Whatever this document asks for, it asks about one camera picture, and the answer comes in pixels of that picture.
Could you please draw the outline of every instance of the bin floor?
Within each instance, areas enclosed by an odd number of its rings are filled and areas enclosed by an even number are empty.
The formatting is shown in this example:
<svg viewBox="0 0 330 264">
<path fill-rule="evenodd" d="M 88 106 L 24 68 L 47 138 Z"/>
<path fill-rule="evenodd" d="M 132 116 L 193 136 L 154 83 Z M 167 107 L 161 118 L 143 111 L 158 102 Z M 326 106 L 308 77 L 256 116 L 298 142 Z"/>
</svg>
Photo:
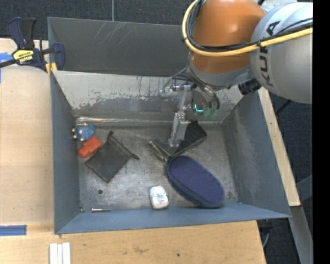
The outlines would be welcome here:
<svg viewBox="0 0 330 264">
<path fill-rule="evenodd" d="M 225 202 L 238 202 L 232 171 L 227 157 L 226 145 L 219 124 L 202 125 L 207 139 L 183 155 L 192 157 L 207 168 L 222 183 L 225 189 Z M 87 158 L 78 158 L 81 208 L 88 212 L 92 207 L 127 210 L 151 207 L 149 190 L 161 185 L 169 198 L 169 206 L 193 207 L 192 202 L 179 195 L 170 185 L 166 174 L 166 163 L 161 161 L 149 145 L 158 138 L 166 142 L 171 125 L 144 126 L 97 126 L 95 135 L 104 143 L 109 131 L 139 160 L 131 158 L 111 179 L 104 182 L 85 165 Z"/>
</svg>

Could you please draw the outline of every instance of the black tool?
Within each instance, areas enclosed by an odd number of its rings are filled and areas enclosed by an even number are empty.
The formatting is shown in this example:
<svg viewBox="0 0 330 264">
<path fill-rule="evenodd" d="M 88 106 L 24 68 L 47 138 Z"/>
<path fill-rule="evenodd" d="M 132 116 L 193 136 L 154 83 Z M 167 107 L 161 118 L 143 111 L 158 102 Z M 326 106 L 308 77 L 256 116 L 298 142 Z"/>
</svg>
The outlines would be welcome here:
<svg viewBox="0 0 330 264">
<path fill-rule="evenodd" d="M 105 144 L 85 163 L 106 183 L 110 182 L 128 160 L 131 158 L 139 160 L 139 157 L 131 153 L 113 134 L 113 131 L 109 132 Z"/>
<path fill-rule="evenodd" d="M 0 68 L 12 64 L 30 65 L 47 72 L 47 62 L 44 55 L 54 53 L 54 62 L 58 70 L 62 70 L 65 64 L 65 53 L 62 43 L 55 42 L 51 48 L 42 49 L 42 40 L 40 39 L 40 49 L 35 48 L 33 41 L 34 26 L 37 20 L 35 18 L 14 18 L 7 29 L 10 37 L 15 41 L 17 50 L 12 53 L 12 60 L 0 63 Z"/>
</svg>

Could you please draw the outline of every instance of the yellow label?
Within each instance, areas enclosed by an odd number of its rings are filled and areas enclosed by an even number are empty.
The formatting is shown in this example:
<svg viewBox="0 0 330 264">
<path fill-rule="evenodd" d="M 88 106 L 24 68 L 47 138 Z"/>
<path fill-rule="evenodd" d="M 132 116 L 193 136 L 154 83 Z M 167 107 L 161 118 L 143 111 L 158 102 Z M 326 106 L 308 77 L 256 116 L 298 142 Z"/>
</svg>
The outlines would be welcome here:
<svg viewBox="0 0 330 264">
<path fill-rule="evenodd" d="M 19 61 L 20 63 L 24 63 L 26 61 L 30 61 L 33 59 L 34 52 L 32 50 L 18 50 L 12 54 L 12 57 Z"/>
</svg>

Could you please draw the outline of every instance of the yellow cable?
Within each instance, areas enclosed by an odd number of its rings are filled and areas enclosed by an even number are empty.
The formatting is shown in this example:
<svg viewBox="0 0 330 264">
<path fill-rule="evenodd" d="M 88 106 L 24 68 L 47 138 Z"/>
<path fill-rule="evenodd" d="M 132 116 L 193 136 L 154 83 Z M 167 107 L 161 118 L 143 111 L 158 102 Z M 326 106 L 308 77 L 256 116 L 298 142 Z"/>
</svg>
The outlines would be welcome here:
<svg viewBox="0 0 330 264">
<path fill-rule="evenodd" d="M 237 55 L 237 54 L 251 52 L 253 50 L 259 49 L 260 47 L 266 47 L 266 46 L 269 46 L 269 45 L 281 43 L 281 42 L 284 42 L 284 41 L 288 41 L 288 40 L 291 40 L 291 39 L 295 39 L 295 38 L 302 37 L 304 35 L 308 35 L 308 34 L 312 34 L 313 33 L 313 28 L 311 27 L 309 29 L 303 29 L 303 30 L 300 30 L 298 32 L 291 33 L 291 34 L 288 34 L 288 35 L 276 37 L 274 39 L 270 39 L 270 40 L 267 40 L 267 41 L 262 41 L 260 43 L 260 46 L 258 46 L 258 45 L 251 45 L 251 46 L 247 46 L 245 48 L 235 49 L 235 50 L 231 50 L 231 51 L 224 51 L 224 52 L 208 52 L 208 51 L 203 51 L 203 50 L 200 50 L 200 49 L 194 47 L 189 42 L 189 40 L 187 38 L 187 34 L 186 34 L 186 23 L 187 23 L 187 19 L 188 19 L 188 16 L 189 16 L 190 12 L 192 11 L 194 5 L 197 3 L 197 1 L 198 0 L 195 0 L 188 7 L 188 9 L 187 9 L 187 11 L 186 11 L 186 13 L 185 13 L 185 15 L 183 17 L 183 21 L 182 21 L 182 35 L 183 35 L 183 38 L 185 40 L 185 43 L 187 44 L 187 46 L 189 47 L 189 49 L 192 52 L 197 53 L 197 54 L 199 54 L 201 56 L 206 56 L 206 57 L 227 57 L 227 56 L 234 56 L 234 55 Z"/>
</svg>

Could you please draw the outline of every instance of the gray bin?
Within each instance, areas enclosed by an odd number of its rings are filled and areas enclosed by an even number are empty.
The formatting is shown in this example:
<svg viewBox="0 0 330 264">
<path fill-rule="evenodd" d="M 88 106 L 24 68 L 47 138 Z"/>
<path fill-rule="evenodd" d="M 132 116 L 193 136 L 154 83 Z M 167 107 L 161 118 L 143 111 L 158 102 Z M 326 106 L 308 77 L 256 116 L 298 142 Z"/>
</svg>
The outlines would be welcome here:
<svg viewBox="0 0 330 264">
<path fill-rule="evenodd" d="M 285 218 L 289 205 L 258 93 L 221 90 L 216 118 L 196 117 L 207 139 L 187 151 L 225 188 L 218 209 L 196 207 L 170 185 L 165 163 L 149 141 L 166 141 L 177 98 L 158 92 L 186 66 L 180 26 L 48 19 L 49 42 L 61 42 L 64 70 L 51 75 L 54 229 L 57 234 L 190 226 Z M 93 122 L 105 142 L 109 131 L 140 160 L 130 159 L 105 183 L 77 154 L 76 123 Z M 162 185 L 169 207 L 154 210 L 149 189 Z M 92 207 L 111 211 L 92 213 Z"/>
</svg>

